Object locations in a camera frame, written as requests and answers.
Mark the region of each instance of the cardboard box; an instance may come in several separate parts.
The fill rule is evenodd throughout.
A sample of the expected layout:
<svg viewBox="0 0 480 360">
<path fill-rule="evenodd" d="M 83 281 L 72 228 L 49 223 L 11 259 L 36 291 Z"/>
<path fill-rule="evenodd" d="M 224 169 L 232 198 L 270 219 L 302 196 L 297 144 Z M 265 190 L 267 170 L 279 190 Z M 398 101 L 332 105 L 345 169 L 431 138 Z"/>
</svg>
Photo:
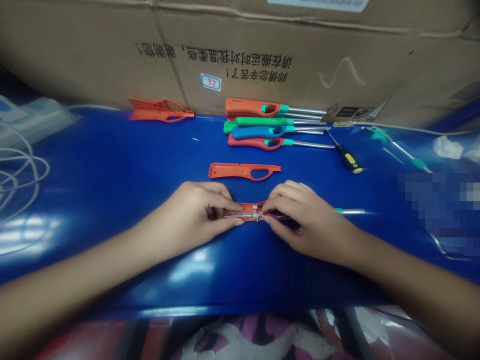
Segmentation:
<svg viewBox="0 0 480 360">
<path fill-rule="evenodd" d="M 480 98 L 480 42 L 437 39 L 417 57 L 416 74 L 395 91 L 376 122 L 426 128 Z"/>
<path fill-rule="evenodd" d="M 471 0 L 288 1 L 327 8 L 4 0 L 0 62 L 63 101 L 129 108 L 128 97 L 170 98 L 221 115 L 225 99 L 237 97 L 328 109 L 328 120 L 348 120 L 406 89 L 428 69 L 425 49 L 457 41 L 476 15 Z"/>
<path fill-rule="evenodd" d="M 160 0 L 160 10 L 398 34 L 459 35 L 476 0 Z"/>
</svg>

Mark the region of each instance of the number label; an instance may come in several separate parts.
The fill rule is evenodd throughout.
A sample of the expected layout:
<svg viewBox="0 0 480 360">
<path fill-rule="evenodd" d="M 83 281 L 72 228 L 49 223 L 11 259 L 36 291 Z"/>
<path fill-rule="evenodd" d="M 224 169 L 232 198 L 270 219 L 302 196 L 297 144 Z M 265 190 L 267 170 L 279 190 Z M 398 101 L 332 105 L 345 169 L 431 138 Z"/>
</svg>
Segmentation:
<svg viewBox="0 0 480 360">
<path fill-rule="evenodd" d="M 220 91 L 222 89 L 222 79 L 200 73 L 200 81 L 204 88 Z"/>
</svg>

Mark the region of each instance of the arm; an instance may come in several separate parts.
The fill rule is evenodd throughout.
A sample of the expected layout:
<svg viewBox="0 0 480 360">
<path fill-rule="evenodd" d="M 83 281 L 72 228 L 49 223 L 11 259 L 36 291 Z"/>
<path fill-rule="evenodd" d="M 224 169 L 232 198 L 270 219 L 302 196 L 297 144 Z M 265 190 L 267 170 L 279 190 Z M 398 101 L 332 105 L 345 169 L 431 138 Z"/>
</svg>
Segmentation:
<svg viewBox="0 0 480 360">
<path fill-rule="evenodd" d="M 449 352 L 478 358 L 479 286 L 358 229 L 305 184 L 288 180 L 278 185 L 262 212 L 273 209 L 300 224 L 293 231 L 265 217 L 294 250 L 372 279 Z"/>
<path fill-rule="evenodd" d="M 242 210 L 224 185 L 186 182 L 133 228 L 0 287 L 0 359 L 33 355 L 106 291 L 243 224 L 223 209 Z"/>
</svg>

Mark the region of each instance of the white tissue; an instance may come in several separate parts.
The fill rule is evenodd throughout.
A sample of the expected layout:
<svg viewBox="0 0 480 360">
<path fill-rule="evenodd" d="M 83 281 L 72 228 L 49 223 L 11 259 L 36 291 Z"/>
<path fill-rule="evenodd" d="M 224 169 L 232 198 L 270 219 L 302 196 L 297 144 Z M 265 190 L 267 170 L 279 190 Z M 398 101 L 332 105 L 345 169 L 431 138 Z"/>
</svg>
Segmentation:
<svg viewBox="0 0 480 360">
<path fill-rule="evenodd" d="M 458 160 L 462 157 L 464 147 L 459 142 L 450 141 L 446 136 L 440 136 L 433 141 L 433 150 L 439 157 Z"/>
</svg>

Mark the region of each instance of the left hand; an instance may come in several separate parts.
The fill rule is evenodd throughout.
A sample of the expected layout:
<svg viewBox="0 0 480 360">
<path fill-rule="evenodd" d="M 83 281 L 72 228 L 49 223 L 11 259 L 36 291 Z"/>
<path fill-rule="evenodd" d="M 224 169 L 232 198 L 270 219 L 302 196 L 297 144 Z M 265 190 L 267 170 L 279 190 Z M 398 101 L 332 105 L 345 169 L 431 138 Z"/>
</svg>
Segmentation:
<svg viewBox="0 0 480 360">
<path fill-rule="evenodd" d="M 170 198 L 130 231 L 156 262 L 174 258 L 242 225 L 224 218 L 224 209 L 242 211 L 219 182 L 184 182 Z"/>
</svg>

